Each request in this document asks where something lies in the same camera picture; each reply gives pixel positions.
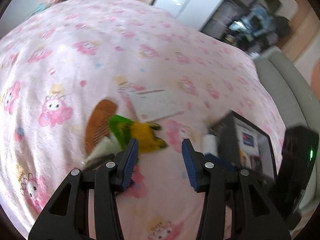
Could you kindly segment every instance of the white cylinder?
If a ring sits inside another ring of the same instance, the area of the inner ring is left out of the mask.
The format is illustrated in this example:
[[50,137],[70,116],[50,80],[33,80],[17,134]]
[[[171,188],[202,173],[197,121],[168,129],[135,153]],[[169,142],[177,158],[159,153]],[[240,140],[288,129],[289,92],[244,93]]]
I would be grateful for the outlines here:
[[212,134],[203,137],[203,153],[218,157],[218,139]]

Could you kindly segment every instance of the black box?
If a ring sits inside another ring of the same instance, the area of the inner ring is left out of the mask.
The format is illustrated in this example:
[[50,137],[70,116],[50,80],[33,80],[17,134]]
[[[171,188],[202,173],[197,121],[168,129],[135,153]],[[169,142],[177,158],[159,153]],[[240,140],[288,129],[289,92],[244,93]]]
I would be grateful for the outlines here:
[[210,128],[210,133],[218,138],[220,158],[239,169],[251,170],[267,182],[276,180],[271,140],[264,131],[234,111]]

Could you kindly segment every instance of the cartoon print bedsheet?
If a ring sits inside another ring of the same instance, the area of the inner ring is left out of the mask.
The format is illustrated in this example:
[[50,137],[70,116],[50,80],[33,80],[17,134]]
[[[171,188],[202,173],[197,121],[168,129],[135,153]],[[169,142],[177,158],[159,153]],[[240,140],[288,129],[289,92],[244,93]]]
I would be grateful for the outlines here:
[[[65,176],[81,168],[85,127],[103,98],[135,119],[128,92],[167,87],[184,109],[159,121],[170,146],[141,155],[135,185],[117,197],[125,239],[196,238],[204,195],[190,186],[181,142],[201,151],[206,124],[229,109],[271,136],[280,167],[285,126],[254,63],[158,8],[63,2],[1,40],[0,66],[0,203],[25,237]],[[227,210],[227,229],[229,218]]]

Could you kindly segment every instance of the wooden comb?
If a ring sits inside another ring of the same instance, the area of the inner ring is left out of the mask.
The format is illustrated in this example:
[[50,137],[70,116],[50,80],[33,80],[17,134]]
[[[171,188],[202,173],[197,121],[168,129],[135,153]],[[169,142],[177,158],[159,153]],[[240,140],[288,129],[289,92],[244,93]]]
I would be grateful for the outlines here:
[[104,137],[110,137],[109,120],[116,114],[117,105],[107,99],[100,101],[92,111],[85,130],[84,148],[90,154]]

